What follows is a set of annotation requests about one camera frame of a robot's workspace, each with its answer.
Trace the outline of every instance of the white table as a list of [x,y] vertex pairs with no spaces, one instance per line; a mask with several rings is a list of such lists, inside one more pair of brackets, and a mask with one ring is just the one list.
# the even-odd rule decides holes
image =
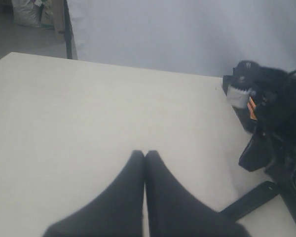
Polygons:
[[[95,198],[133,149],[158,150],[222,210],[267,179],[237,165],[249,139],[220,78],[11,53],[0,60],[0,237],[40,237]],[[296,237],[280,196],[240,223],[253,237]]]

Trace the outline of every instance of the white curtain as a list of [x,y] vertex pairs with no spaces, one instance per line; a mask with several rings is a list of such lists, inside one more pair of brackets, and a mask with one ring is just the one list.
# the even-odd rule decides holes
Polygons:
[[296,68],[296,0],[68,0],[79,60],[207,76]]

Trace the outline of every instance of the orange tag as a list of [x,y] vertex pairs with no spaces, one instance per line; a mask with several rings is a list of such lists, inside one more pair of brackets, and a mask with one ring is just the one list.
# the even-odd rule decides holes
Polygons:
[[250,111],[250,118],[253,119],[253,120],[257,120],[257,117],[255,116],[255,112],[254,112],[254,110],[256,108],[256,104],[255,104],[255,102],[253,101],[253,99],[251,97],[249,98],[247,106],[248,106],[248,109]]

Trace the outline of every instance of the table surface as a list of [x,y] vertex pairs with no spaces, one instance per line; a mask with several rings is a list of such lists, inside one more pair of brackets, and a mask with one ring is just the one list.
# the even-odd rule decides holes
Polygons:
[[[268,178],[238,158],[247,134],[220,78],[11,53],[0,60],[0,237],[39,237],[94,199],[134,149],[220,211]],[[148,236],[144,208],[145,235]],[[296,237],[280,196],[240,220]]]

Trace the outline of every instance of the gray floor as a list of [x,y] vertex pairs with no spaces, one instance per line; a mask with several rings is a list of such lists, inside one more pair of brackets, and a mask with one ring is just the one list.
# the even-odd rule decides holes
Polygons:
[[0,13],[0,59],[10,52],[66,58],[66,45],[56,39],[54,30],[19,26],[12,12]]

